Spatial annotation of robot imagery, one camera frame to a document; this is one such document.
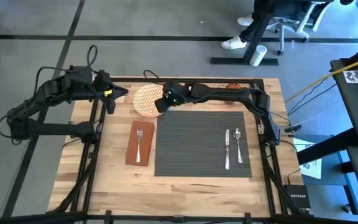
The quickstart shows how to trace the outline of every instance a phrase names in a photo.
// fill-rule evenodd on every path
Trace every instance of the silver fork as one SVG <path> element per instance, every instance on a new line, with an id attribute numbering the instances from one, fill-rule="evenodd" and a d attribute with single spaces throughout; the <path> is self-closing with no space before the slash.
<path id="1" fill-rule="evenodd" d="M 137 154 L 136 154 L 136 163 L 140 163 L 140 140 L 143 137 L 143 129 L 142 127 L 137 127 Z"/>

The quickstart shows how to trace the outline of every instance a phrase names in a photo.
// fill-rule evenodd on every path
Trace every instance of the wooden table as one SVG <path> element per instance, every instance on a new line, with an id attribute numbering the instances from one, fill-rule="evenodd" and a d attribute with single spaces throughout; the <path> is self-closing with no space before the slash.
<path id="1" fill-rule="evenodd" d="M 186 215 L 202 217 L 269 217 L 262 161 L 255 118 L 244 105 L 227 105 L 222 101 L 209 101 L 197 105 L 188 103 L 172 107 L 183 111 L 243 111 L 252 169 L 251 178 L 227 177 L 155 177 L 155 134 L 148 167 L 125 165 L 129 131 L 133 121 L 150 121 L 138 115 L 132 105 L 137 89 L 146 83 L 116 83 L 127 88 L 129 94 L 116 100 L 113 115 L 104 121 L 98 165 L 94 177 L 89 214 L 103 215 L 112 210 L 115 215 Z M 227 83 L 208 83 L 211 87 L 225 87 Z M 287 117 L 278 79 L 264 79 L 265 91 L 271 97 L 271 111 Z M 71 120 L 89 120 L 92 103 L 77 101 Z M 275 122 L 287 125 L 288 121 L 272 115 Z M 282 137 L 292 142 L 291 138 Z M 80 141 L 67 145 L 62 152 L 57 178 L 50 197 L 49 209 L 55 208 L 74 186 L 83 145 Z M 277 156 L 283 183 L 287 175 L 299 169 L 294 148 L 285 142 L 277 146 Z M 302 184 L 299 172 L 290 176 L 292 184 Z M 280 206 L 273 185 L 276 211 Z"/>

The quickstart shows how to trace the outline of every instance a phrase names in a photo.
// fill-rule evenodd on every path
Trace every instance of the spoon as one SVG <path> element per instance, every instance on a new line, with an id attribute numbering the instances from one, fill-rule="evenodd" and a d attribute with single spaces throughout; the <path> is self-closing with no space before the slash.
<path id="1" fill-rule="evenodd" d="M 234 129 L 233 136 L 237 140 L 237 154 L 238 154 L 238 158 L 239 158 L 239 163 L 242 164 L 242 156 L 241 156 L 240 144 L 239 144 L 239 139 L 241 137 L 241 131 L 239 128 Z"/>

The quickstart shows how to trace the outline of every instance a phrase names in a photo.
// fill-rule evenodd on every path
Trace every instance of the knife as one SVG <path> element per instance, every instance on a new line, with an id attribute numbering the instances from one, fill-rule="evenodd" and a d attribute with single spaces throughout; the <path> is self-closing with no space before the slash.
<path id="1" fill-rule="evenodd" d="M 229 130 L 226 130 L 226 137 L 225 137 L 225 143 L 226 143 L 226 162 L 224 164 L 224 168 L 229 170 L 230 164 L 229 164 Z"/>

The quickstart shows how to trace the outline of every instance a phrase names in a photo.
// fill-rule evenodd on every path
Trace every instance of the white sneaker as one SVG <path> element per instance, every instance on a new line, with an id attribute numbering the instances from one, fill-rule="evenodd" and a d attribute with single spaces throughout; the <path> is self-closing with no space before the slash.
<path id="1" fill-rule="evenodd" d="M 222 42 L 222 47 L 224 49 L 233 50 L 233 49 L 239 49 L 246 47 L 247 42 L 243 43 L 241 42 L 241 39 L 239 36 L 233 37 L 230 40 Z"/>
<path id="2" fill-rule="evenodd" d="M 252 19 L 252 16 L 240 17 L 237 19 L 237 23 L 242 26 L 249 26 L 252 24 L 253 21 L 254 20 Z"/>

